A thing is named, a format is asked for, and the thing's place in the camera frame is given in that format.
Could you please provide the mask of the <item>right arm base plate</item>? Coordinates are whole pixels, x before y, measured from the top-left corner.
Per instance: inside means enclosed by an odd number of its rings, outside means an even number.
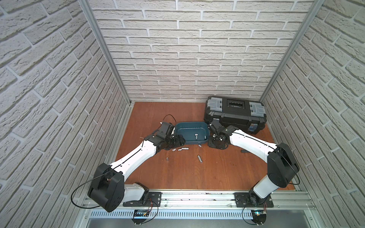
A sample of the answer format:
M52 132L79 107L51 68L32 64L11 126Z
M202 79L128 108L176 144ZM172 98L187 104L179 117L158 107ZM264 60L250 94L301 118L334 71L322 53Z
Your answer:
M237 208L273 208L271 194L261 199L253 192L235 192L235 203Z

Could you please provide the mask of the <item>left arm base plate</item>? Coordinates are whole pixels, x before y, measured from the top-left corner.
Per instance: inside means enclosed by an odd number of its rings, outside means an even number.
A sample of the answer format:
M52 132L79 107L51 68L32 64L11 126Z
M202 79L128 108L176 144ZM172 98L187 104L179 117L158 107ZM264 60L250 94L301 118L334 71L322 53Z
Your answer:
M162 192L145 192L140 200L124 202L124 207L149 207L153 203L154 207L160 207Z

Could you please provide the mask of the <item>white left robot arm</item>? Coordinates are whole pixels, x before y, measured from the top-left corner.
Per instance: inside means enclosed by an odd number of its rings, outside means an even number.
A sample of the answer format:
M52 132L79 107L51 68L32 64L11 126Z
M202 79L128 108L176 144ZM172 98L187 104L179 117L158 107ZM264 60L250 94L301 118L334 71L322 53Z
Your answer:
M165 138L150 135L132 152L111 163L102 163L95 171L88 197L107 212L114 211L121 203L145 205L148 188L140 183L125 184L128 177L146 160L161 150L171 150L185 145L182 135Z

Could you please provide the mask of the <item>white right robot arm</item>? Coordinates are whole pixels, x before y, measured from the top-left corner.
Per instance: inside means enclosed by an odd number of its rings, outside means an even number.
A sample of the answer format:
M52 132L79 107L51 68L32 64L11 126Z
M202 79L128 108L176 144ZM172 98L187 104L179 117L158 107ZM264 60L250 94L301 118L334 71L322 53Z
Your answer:
M285 144L275 144L253 137L234 126L215 128L209 126L211 136L210 147L225 150L229 145L239 147L267 164L267 174L250 189L248 201L253 205L261 205L272 192L279 188L293 185L300 170L297 160L290 147Z

